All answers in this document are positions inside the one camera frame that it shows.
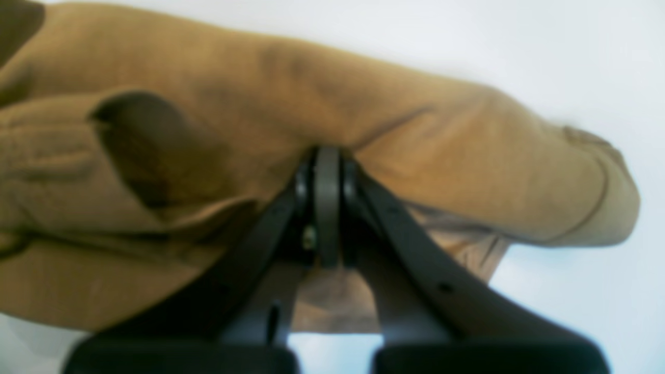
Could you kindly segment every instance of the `beige garment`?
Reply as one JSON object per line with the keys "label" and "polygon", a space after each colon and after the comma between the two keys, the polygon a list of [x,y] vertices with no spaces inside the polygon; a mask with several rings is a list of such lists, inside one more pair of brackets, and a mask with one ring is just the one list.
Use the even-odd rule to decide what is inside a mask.
{"label": "beige garment", "polygon": [[[495,88],[127,7],[0,0],[0,311],[97,330],[145,310],[319,144],[351,149],[484,281],[510,242],[613,245],[638,215],[618,150]],[[300,295],[296,330],[376,329],[357,274],[312,274]]]}

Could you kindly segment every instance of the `tan cloth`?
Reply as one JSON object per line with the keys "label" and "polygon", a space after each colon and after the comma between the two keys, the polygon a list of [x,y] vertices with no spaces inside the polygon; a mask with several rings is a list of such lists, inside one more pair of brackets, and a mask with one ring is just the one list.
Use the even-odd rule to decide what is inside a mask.
{"label": "tan cloth", "polygon": [[[95,330],[237,243],[318,144],[350,148],[488,281],[511,242],[607,246],[640,198],[620,152],[501,91],[127,7],[0,0],[0,311]],[[296,331],[376,331],[314,272]]]}

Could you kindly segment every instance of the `black plastic base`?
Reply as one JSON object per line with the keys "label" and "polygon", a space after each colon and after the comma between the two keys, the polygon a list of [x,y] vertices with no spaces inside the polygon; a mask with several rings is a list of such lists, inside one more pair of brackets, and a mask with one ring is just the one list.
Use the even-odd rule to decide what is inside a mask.
{"label": "black plastic base", "polygon": [[81,345],[65,374],[298,374],[290,351],[201,341],[108,340]]}
{"label": "black plastic base", "polygon": [[601,374],[607,368],[584,343],[457,343],[387,347],[373,374]]}

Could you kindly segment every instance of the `black plastic bracket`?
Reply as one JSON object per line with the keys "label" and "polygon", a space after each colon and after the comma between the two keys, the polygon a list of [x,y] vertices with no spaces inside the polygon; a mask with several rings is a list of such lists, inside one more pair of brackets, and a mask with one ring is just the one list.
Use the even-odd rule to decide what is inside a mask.
{"label": "black plastic bracket", "polygon": [[604,374],[597,346],[489,289],[345,150],[308,153],[247,237],[170,299],[83,341],[65,374],[298,373],[287,349],[316,259],[357,268],[385,347],[375,374]]}

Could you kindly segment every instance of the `white background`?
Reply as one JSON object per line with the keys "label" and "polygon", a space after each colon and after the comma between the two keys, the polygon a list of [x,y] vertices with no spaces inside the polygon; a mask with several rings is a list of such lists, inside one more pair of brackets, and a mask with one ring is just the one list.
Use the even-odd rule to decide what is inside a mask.
{"label": "white background", "polygon": [[[111,2],[489,83],[611,141],[642,194],[632,237],[592,250],[515,246],[491,286],[595,339],[614,373],[665,373],[664,0]],[[55,374],[80,336],[0,315],[0,373]],[[291,345],[305,374],[360,374],[380,337],[298,334]]]}

